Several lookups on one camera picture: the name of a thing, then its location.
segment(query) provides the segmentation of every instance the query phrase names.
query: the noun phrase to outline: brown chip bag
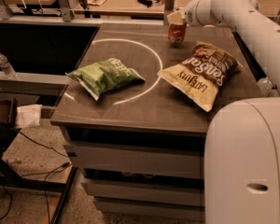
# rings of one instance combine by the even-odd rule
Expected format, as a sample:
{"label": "brown chip bag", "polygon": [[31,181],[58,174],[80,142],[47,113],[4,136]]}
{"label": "brown chip bag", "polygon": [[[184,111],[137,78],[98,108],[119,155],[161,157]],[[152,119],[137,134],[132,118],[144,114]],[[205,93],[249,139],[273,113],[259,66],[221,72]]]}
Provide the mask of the brown chip bag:
{"label": "brown chip bag", "polygon": [[237,67],[241,65],[225,50],[209,43],[197,42],[188,59],[160,70],[158,76],[208,112],[213,107],[218,90]]}

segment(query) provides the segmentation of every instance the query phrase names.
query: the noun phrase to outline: green chip bag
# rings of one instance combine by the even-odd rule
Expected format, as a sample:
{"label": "green chip bag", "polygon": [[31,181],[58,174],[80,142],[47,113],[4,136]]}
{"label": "green chip bag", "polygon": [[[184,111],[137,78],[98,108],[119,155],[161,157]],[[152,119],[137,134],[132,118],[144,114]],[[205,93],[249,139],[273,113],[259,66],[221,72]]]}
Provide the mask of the green chip bag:
{"label": "green chip bag", "polygon": [[115,58],[86,65],[66,75],[78,81],[95,100],[105,91],[123,87],[136,80],[145,80],[134,69],[126,67],[121,60]]}

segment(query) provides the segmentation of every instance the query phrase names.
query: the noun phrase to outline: white curved line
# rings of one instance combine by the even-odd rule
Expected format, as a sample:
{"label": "white curved line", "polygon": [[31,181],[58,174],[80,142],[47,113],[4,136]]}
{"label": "white curved line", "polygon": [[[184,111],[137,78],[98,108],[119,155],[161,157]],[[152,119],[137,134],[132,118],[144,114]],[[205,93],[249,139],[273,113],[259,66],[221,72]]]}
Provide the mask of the white curved line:
{"label": "white curved line", "polygon": [[[158,53],[156,51],[154,51],[152,48],[148,47],[147,45],[143,44],[143,43],[140,43],[140,42],[137,42],[137,41],[132,41],[132,40],[128,40],[128,39],[119,39],[119,38],[107,38],[107,39],[100,39],[100,40],[96,40],[96,41],[92,41],[92,44],[93,43],[99,43],[99,42],[103,42],[103,41],[123,41],[123,42],[131,42],[131,43],[134,43],[134,44],[137,44],[143,48],[146,48],[148,50],[150,50],[156,57],[157,59],[159,60],[159,63],[160,63],[160,70],[162,70],[162,61],[161,61],[161,57],[158,55]],[[118,102],[115,102],[114,105],[119,105],[119,104],[122,104],[122,103],[126,103],[126,102],[129,102],[131,100],[134,100],[134,99],[137,99],[139,97],[141,97],[142,95],[145,95],[146,93],[150,92],[159,82],[161,78],[158,77],[158,79],[156,80],[156,82],[149,88],[147,89],[146,91],[138,94],[138,95],[135,95],[131,98],[128,98],[128,99],[125,99],[125,100],[122,100],[122,101],[118,101]]]}

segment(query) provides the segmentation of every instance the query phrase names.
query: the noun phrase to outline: bottle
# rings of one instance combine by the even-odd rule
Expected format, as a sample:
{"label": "bottle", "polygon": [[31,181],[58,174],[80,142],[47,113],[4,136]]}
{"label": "bottle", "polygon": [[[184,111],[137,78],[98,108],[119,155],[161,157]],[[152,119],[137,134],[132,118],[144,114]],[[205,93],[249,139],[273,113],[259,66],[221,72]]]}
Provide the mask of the bottle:
{"label": "bottle", "polygon": [[0,68],[7,76],[7,79],[18,79],[18,76],[13,69],[11,63],[8,61],[8,58],[0,53]]}

